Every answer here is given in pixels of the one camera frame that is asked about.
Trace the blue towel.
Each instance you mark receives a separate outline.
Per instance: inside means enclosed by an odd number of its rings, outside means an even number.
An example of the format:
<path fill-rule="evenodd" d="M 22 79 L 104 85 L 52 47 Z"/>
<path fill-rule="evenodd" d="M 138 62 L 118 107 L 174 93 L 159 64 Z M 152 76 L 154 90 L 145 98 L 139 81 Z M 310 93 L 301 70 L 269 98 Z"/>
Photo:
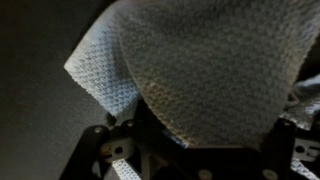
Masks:
<path fill-rule="evenodd" d="M 319 24 L 320 0 L 116 0 L 64 68 L 120 121 L 144 100 L 188 144 L 257 148 Z"/>

